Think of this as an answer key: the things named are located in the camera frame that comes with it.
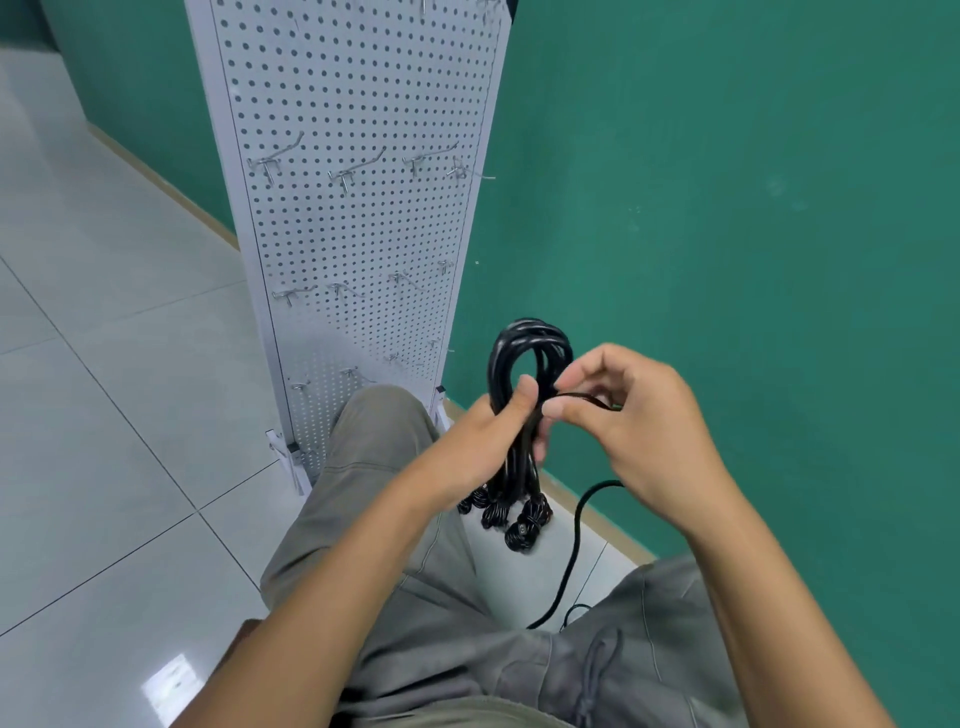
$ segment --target teal wall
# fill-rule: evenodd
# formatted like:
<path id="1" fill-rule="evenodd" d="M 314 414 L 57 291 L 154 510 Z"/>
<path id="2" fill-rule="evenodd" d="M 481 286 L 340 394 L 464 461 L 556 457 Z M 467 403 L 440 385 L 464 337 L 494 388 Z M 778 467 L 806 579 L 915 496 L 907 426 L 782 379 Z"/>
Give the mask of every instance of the teal wall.
<path id="1" fill-rule="evenodd" d="M 86 118 L 232 228 L 183 0 L 42 2 Z"/>
<path id="2" fill-rule="evenodd" d="M 519 316 L 687 378 L 903 726 L 960 724 L 960 4 L 524 0 L 444 373 Z M 561 427 L 577 491 L 603 453 Z M 680 536 L 598 507 L 660 554 Z"/>
<path id="3" fill-rule="evenodd" d="M 39 0 L 0 0 L 0 45 L 53 48 Z"/>

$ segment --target right hand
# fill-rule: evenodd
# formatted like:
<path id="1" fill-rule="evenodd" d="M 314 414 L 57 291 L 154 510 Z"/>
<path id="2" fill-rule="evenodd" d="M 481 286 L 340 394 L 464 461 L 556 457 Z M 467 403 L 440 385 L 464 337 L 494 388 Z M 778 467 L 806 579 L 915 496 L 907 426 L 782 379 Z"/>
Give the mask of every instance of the right hand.
<path id="1" fill-rule="evenodd" d="M 555 386 L 561 395 L 542 406 L 539 459 L 553 421 L 582 427 L 627 489 L 685 535 L 739 495 L 693 392 L 672 367 L 604 344 L 570 364 Z M 612 412 L 563 392 L 586 392 L 623 408 Z"/>

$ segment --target drawstring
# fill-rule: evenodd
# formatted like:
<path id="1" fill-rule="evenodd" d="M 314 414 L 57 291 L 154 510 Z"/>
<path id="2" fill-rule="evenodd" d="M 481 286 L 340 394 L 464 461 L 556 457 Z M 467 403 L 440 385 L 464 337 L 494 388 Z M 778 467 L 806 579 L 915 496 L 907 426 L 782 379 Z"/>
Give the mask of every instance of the drawstring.
<path id="1" fill-rule="evenodd" d="M 608 637 L 613 637 L 613 649 L 609 655 L 601 657 L 600 651 L 606 645 Z M 623 632 L 619 628 L 605 627 L 597 632 L 590 643 L 587 658 L 584 660 L 583 688 L 577 704 L 573 707 L 573 724 L 577 728 L 593 727 L 593 709 L 596 707 L 597 693 L 600 692 L 600 680 L 620 651 L 622 642 Z"/>

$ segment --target white tile floor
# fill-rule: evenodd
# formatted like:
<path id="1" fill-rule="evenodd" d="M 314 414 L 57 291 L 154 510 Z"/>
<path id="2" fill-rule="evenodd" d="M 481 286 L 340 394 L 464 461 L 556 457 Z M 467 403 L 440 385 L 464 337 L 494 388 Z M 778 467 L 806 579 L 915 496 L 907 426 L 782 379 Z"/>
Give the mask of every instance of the white tile floor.
<path id="1" fill-rule="evenodd" d="M 169 724 L 264 614 L 300 509 L 275 419 L 239 255 L 89 135 L 58 56 L 0 49 L 4 726 Z M 467 517 L 505 625 L 552 600 L 571 523 L 518 555 Z M 585 533 L 547 627 L 632 567 Z"/>

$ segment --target pegboard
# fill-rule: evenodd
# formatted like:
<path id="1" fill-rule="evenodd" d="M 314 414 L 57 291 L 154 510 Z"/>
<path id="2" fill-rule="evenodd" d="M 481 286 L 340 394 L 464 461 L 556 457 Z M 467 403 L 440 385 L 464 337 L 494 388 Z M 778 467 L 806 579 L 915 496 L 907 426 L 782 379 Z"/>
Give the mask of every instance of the pegboard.
<path id="1" fill-rule="evenodd" d="M 315 475 L 357 388 L 434 399 L 510 16 L 499 0 L 187 9 L 284 438 Z"/>

